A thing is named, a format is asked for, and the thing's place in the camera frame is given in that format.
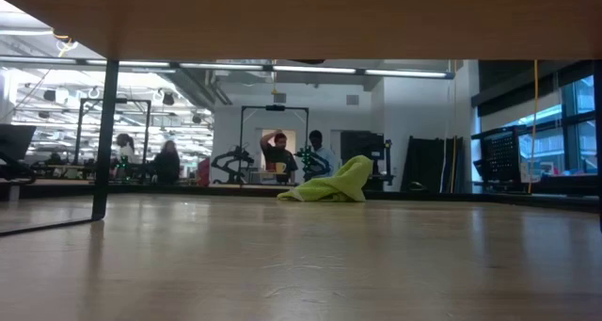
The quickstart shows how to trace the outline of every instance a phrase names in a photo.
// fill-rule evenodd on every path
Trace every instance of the cable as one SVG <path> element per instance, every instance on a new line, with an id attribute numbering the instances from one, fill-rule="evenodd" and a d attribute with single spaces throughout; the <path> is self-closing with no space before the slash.
<path id="1" fill-rule="evenodd" d="M 71 49 L 71 43 L 72 43 L 72 38 L 69 38 L 69 42 L 67 42 L 65 44 L 65 47 L 63 47 L 63 49 L 60 50 L 60 53 L 58 53 L 58 57 L 63 57 L 65 55 L 65 53 L 67 53 Z"/>
<path id="2" fill-rule="evenodd" d="M 535 112 L 533 112 L 533 124 L 531 129 L 531 167 L 529 169 L 529 194 L 532 193 L 533 171 L 535 166 L 535 123 L 537 122 L 537 99 L 539 98 L 539 69 L 537 60 L 534 60 L 534 76 L 535 76 Z"/>
<path id="3" fill-rule="evenodd" d="M 44 74 L 42 76 L 42 78 L 38 81 L 38 83 L 29 91 L 29 93 L 27 95 L 25 95 L 25 97 L 18 103 L 16 104 L 4 117 L 2 117 L 2 119 L 0 119 L 0 122 L 3 122 L 4 119 L 6 119 L 8 117 L 8 115 L 11 115 L 12 113 L 14 113 L 17 108 L 19 108 L 19 106 L 21 104 L 23 104 L 28 98 L 29 96 L 31 96 L 31 94 L 34 93 L 34 91 L 36 91 L 36 89 L 38 89 L 38 87 L 42 84 L 42 82 L 44 81 L 44 79 L 46 78 L 46 76 L 48 75 L 49 72 L 51 72 L 52 70 L 48 70 L 46 71 L 46 74 Z"/>

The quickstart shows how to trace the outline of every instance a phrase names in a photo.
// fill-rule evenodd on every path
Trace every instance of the white wall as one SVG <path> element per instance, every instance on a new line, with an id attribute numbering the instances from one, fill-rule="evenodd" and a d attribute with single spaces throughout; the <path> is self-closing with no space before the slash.
<path id="1" fill-rule="evenodd" d="M 373 133 L 385 133 L 385 79 L 381 79 L 372 90 L 372 124 Z"/>
<path id="2" fill-rule="evenodd" d="M 212 157 L 227 152 L 238 145 L 240 134 L 241 105 L 273 104 L 272 85 L 258 84 L 247 87 L 240 84 L 223 84 L 222 89 L 228 94 L 233 105 L 218 105 L 214 112 L 214 149 Z M 286 84 L 277 85 L 278 92 L 287 93 L 287 106 L 309 108 L 309 131 L 317 129 L 322 132 L 324 145 L 331 146 L 331 132 L 341 130 L 371 129 L 371 94 L 362 86 L 347 85 L 313 85 Z M 359 105 L 346 104 L 347 95 L 359 95 Z M 297 134 L 297 148 L 305 145 L 305 123 L 293 112 L 267 112 L 259 109 L 254 113 L 247 109 L 243 129 L 243 143 L 248 143 L 247 150 L 255 158 L 259 166 L 261 148 L 259 145 L 261 129 L 290 129 Z M 305 112 L 295 111 L 305 119 Z M 226 181 L 228 176 L 219 169 L 212 169 L 212 181 Z M 296 172 L 297 182 L 302 182 L 302 171 Z"/>
<path id="3" fill-rule="evenodd" d="M 451 112 L 450 136 L 457 135 L 464 140 L 464 179 L 465 192 L 472 191 L 472 182 L 480 180 L 479 173 L 472 164 L 481 158 L 481 146 L 471 141 L 471 136 L 481 132 L 481 124 L 477 117 L 477 109 L 470 104 L 470 98 L 479 93 L 479 61 L 464 60 L 463 67 L 455 76 L 455 97 L 451 101 L 454 108 Z"/>
<path id="4" fill-rule="evenodd" d="M 17 102 L 17 86 L 11 72 L 0 72 L 0 123 L 12 121 L 12 110 Z"/>
<path id="5" fill-rule="evenodd" d="M 385 78 L 384 133 L 392 143 L 391 173 L 395 176 L 387 190 L 399 191 L 401 187 L 410 136 L 445 137 L 449 84 L 448 80 Z"/>

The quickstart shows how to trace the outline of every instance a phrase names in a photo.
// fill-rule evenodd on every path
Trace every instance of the person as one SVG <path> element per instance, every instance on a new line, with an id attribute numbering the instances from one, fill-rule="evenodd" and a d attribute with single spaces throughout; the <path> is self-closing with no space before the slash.
<path id="1" fill-rule="evenodd" d="M 129 163 L 137 163 L 134 153 L 134 139 L 127 134 L 119 134 L 117 136 L 117 145 L 119 146 L 119 160 L 121 157 L 127 156 Z"/>
<path id="2" fill-rule="evenodd" d="M 174 141 L 166 142 L 161 152 L 154 157 L 154 167 L 157 171 L 157 183 L 160 185 L 174 185 L 178 182 L 180 157 Z"/>
<path id="3" fill-rule="evenodd" d="M 329 149 L 322 145 L 322 133 L 318 130 L 314 130 L 309 133 L 309 142 L 311 143 L 311 148 L 313 152 L 318 154 L 318 156 L 322 157 L 324 160 L 328 161 L 328 165 L 330 166 L 330 171 L 323 175 L 316 175 L 313 178 L 321 178 L 321 177 L 331 177 L 335 174 L 335 169 L 337 168 L 337 157 L 335 154 Z M 321 168 L 318 166 L 312 166 L 312 170 L 320 170 Z"/>
<path id="4" fill-rule="evenodd" d="M 274 146 L 270 144 L 270 139 L 274 138 Z M 294 172 L 298 169 L 294 161 L 293 154 L 286 150 L 286 136 L 281 130 L 277 129 L 274 133 L 270 133 L 260 140 L 261 150 L 265 156 L 265 169 L 268 171 L 276 171 L 276 163 L 285 165 L 284 175 L 277 175 L 276 181 L 287 184 L 294 183 Z"/>

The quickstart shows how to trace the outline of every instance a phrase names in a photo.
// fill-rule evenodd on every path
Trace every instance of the yellow-green cloth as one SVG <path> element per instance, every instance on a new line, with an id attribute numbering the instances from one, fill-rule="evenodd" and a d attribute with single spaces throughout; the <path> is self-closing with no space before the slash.
<path id="1" fill-rule="evenodd" d="M 297 201 L 358 201 L 366 200 L 361 191 L 372 173 L 372 160 L 356 156 L 329 178 L 311 179 L 306 183 L 278 194 L 279 200 Z"/>

